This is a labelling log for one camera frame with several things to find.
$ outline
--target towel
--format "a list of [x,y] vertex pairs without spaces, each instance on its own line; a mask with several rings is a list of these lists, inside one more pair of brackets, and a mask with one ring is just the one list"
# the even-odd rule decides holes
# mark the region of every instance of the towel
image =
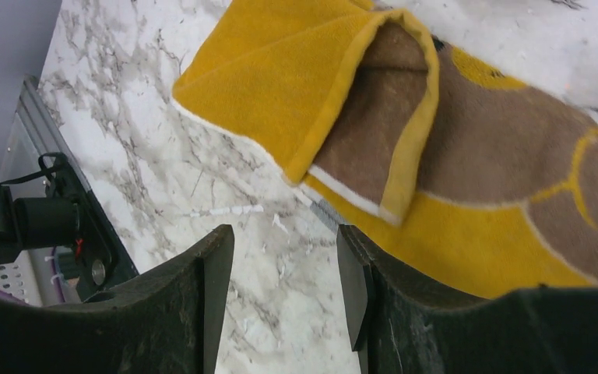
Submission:
[[438,103],[429,32],[357,0],[235,0],[173,87],[178,107],[400,225]]
[[262,146],[290,182],[451,287],[597,285],[598,125],[426,40],[407,11],[369,9],[234,0],[176,105]]

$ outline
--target metal screw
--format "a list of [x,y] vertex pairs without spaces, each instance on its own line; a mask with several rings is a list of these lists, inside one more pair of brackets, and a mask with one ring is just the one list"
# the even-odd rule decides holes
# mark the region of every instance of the metal screw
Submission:
[[99,259],[96,259],[93,262],[91,273],[93,275],[93,282],[98,286],[101,286],[102,283],[104,283],[104,279],[107,277],[107,270]]

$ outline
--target white panel with holes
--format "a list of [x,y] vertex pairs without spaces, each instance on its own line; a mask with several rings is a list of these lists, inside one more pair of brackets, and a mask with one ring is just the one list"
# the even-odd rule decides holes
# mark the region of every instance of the white panel with holes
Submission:
[[42,306],[27,251],[22,251],[14,263],[0,265],[0,291],[9,293],[27,304]]

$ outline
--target yellow and brown cloth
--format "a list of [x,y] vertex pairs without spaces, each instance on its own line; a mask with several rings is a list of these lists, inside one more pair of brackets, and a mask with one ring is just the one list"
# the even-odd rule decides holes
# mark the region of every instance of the yellow and brown cloth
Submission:
[[598,284],[598,125],[370,9],[234,0],[173,97],[454,288]]

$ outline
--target white marble surface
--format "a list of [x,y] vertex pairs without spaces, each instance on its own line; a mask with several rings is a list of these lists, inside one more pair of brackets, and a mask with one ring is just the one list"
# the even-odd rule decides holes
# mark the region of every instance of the white marble surface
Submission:
[[[554,2],[386,3],[598,119],[598,0],[579,0],[580,10]],[[335,235],[263,155],[169,105],[228,3],[65,0],[40,91],[141,271],[233,225],[218,373],[359,372]]]

